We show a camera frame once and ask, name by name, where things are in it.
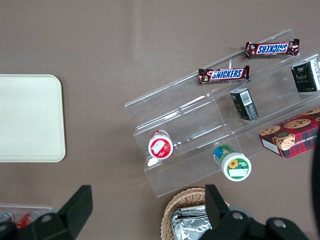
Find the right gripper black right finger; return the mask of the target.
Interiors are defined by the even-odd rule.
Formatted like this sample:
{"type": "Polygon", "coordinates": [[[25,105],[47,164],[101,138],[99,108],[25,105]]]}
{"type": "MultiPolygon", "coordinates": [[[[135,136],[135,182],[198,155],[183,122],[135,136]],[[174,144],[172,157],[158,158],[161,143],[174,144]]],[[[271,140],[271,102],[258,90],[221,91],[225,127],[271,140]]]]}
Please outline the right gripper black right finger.
{"type": "Polygon", "coordinates": [[[201,240],[307,240],[292,221],[269,218],[261,224],[239,210],[230,210],[214,184],[205,186],[205,210],[211,229],[201,240]]]}

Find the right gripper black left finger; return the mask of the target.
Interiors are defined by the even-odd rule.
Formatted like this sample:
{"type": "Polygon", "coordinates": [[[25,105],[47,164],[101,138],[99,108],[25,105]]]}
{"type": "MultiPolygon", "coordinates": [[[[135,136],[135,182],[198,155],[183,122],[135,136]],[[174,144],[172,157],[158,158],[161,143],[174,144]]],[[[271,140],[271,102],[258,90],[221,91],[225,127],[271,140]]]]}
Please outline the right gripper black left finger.
{"type": "Polygon", "coordinates": [[[19,228],[16,223],[0,224],[2,240],[75,240],[93,211],[92,186],[82,185],[58,210],[45,213],[19,228]]]}

